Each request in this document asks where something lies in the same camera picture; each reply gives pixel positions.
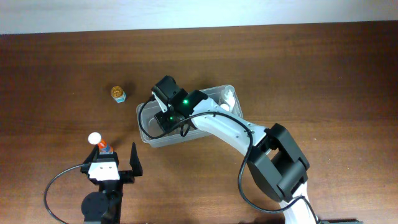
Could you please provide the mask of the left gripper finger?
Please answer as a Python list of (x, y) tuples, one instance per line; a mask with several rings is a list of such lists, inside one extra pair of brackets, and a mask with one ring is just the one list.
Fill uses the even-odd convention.
[(93, 150), (89, 153), (88, 157), (83, 161), (83, 164), (89, 164), (93, 162), (95, 159), (96, 155), (98, 154), (98, 145), (95, 145)]
[(134, 177), (139, 177), (139, 176), (143, 175), (143, 169), (142, 169), (139, 157), (137, 155), (137, 149), (136, 149), (135, 142), (133, 142), (132, 146), (131, 146), (131, 155), (130, 155), (129, 164), (131, 166), (131, 170), (132, 170)]

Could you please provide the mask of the small jar gold lid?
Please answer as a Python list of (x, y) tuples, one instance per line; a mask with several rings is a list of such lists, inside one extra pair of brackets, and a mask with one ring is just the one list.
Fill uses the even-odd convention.
[(117, 103), (122, 103), (126, 100), (126, 93), (120, 86), (112, 87), (111, 96)]

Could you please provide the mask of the white spray bottle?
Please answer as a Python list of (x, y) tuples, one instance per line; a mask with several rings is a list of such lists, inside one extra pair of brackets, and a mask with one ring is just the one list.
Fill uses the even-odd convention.
[(231, 113), (236, 104), (236, 100), (234, 98), (234, 93), (230, 89), (227, 89), (227, 88), (222, 90), (220, 93), (219, 104), (224, 110)]

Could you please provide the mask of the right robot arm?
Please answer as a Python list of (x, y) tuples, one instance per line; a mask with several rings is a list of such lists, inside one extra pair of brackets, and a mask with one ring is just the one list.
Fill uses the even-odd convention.
[(243, 156), (238, 190), (245, 202), (243, 171), (247, 167), (257, 187), (280, 208), (286, 223), (318, 223), (308, 200), (310, 163), (289, 131), (280, 124), (271, 128), (246, 121), (223, 109), (200, 90), (187, 93), (174, 78), (165, 76), (152, 87), (161, 111), (156, 120), (168, 134), (179, 126), (206, 131), (238, 150)]

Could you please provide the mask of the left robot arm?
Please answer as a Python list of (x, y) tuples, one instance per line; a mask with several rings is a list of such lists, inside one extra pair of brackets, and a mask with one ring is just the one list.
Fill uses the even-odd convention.
[(143, 175), (137, 155), (136, 145), (131, 146), (129, 170), (119, 170), (116, 152), (102, 154), (95, 146), (84, 160), (80, 172), (98, 186), (98, 190), (88, 194), (81, 203), (84, 223), (120, 223), (123, 200), (123, 187), (133, 184), (136, 177)]

